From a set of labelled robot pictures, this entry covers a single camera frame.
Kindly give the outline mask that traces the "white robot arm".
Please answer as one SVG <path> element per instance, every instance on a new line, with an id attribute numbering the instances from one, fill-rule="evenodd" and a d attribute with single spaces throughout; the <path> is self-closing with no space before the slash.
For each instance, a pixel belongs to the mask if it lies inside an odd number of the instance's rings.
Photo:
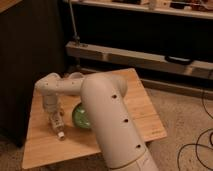
<path id="1" fill-rule="evenodd" d="M 60 94 L 78 95 L 110 171 L 159 171 L 124 104 L 126 80 L 114 74 L 73 73 L 63 79 L 51 73 L 38 80 L 43 109 L 53 130 L 62 138 L 64 122 Z"/>

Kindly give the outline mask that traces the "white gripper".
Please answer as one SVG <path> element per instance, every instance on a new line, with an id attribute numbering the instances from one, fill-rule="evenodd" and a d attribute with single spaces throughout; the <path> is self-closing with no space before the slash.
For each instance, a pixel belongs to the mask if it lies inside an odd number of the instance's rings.
<path id="1" fill-rule="evenodd" d="M 52 124 L 62 124 L 64 110 L 60 104 L 56 105 L 43 105 L 44 112 L 48 114 L 48 118 Z"/>

